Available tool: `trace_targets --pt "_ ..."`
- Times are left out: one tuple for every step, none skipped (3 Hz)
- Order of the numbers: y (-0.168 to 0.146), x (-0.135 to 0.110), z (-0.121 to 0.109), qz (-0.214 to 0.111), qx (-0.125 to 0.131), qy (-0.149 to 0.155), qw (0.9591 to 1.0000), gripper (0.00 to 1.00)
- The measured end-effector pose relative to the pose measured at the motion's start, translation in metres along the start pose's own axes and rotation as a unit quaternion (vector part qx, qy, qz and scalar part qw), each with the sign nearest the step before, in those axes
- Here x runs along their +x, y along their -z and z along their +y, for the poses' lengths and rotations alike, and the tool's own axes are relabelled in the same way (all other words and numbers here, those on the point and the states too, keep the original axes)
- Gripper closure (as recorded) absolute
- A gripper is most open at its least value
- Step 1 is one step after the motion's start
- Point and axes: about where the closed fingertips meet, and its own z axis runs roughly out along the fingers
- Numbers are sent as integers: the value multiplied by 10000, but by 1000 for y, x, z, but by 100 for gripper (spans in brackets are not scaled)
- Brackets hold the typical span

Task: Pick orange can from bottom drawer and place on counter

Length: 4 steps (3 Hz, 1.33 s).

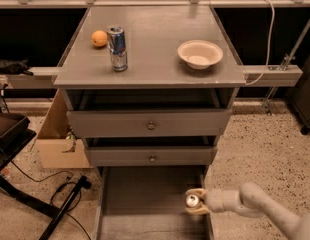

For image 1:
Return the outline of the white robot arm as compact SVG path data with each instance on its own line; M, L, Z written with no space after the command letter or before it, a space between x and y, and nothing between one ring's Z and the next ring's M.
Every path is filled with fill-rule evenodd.
M193 215L234 212L249 218L266 216L288 240L310 240L310 213L296 215L255 183L244 183L238 190L189 189L185 204Z

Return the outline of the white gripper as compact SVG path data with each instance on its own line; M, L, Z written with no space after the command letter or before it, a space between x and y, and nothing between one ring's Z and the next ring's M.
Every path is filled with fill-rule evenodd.
M240 205L238 190L211 189L207 192L204 188L193 188L186 191L186 196L189 194L197 195L199 200L204 200L206 196L206 205L209 208L206 206L187 208L186 211L191 215L205 215L209 210L215 213L236 212Z

